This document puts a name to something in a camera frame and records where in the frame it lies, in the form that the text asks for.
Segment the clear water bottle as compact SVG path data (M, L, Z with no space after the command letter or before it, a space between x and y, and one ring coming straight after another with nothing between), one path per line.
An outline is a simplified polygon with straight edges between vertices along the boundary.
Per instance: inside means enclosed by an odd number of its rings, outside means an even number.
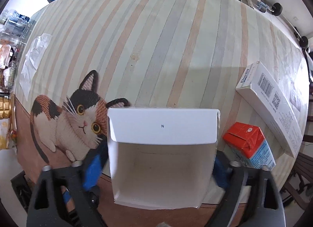
M19 14L16 10L3 10L1 13L1 32L23 37L28 32L30 24L28 16Z

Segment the clear plastic wrapper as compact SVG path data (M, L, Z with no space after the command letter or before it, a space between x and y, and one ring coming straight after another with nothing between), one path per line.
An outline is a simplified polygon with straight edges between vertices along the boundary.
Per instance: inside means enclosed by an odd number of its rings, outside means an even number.
M28 99L32 80L38 67L41 63L41 59L52 39L52 36L47 33L43 33L41 36L36 37L25 55L25 61L22 66L19 84L22 88L25 99Z

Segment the long white toothpaste box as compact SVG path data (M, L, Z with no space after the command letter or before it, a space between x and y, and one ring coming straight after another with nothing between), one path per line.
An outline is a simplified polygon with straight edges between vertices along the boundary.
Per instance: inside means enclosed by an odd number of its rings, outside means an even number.
M302 142L298 121L279 85L260 61L245 68L236 91L270 128L284 152L296 158Z

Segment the gold grenade shaped bottle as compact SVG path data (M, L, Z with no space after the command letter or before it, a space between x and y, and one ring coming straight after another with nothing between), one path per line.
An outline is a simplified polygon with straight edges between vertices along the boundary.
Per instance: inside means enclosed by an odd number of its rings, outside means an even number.
M0 96L0 119L11 117L11 101L8 95Z

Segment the dark wooden chair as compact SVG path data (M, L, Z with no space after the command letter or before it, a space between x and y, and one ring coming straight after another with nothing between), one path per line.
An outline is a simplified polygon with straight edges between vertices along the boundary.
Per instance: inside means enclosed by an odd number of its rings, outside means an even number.
M295 202L302 210L305 210L309 203L301 194L312 189L312 157L299 153L287 181L281 189L287 193L283 199L283 206L286 207Z

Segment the red blue milk carton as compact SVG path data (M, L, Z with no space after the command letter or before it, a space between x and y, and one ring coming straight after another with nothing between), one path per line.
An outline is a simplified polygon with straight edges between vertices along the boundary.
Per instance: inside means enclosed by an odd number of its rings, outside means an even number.
M236 122L223 135L226 144L246 167L272 170L275 159L268 142L258 126Z

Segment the white green medicine box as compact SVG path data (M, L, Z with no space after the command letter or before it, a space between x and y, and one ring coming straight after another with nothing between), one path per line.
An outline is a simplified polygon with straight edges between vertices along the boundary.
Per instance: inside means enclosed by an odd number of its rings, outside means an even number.
M116 204L198 208L209 189L220 112L197 108L108 110L109 170Z

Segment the cat pattern table mat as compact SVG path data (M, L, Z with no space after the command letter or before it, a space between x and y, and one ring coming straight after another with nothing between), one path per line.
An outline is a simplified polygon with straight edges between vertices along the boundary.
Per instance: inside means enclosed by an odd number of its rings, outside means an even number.
M17 159L36 181L45 162L34 145L29 113L38 95L61 105L90 70L106 101L133 106L215 108L223 134L235 122L259 126L275 157L273 176L286 182L295 159L235 87L246 66L260 61L286 96L297 87L301 130L308 115L308 71L303 53L272 19L238 0L56 0L30 40L47 33L45 50L25 97L17 98Z

